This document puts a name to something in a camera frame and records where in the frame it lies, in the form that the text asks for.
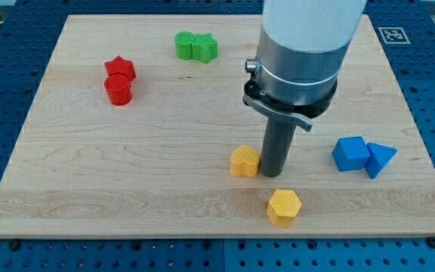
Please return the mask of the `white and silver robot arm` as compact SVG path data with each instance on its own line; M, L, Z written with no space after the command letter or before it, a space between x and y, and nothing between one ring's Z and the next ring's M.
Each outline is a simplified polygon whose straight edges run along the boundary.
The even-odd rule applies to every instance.
M310 131L329 107L366 0L265 0L243 101L267 130Z

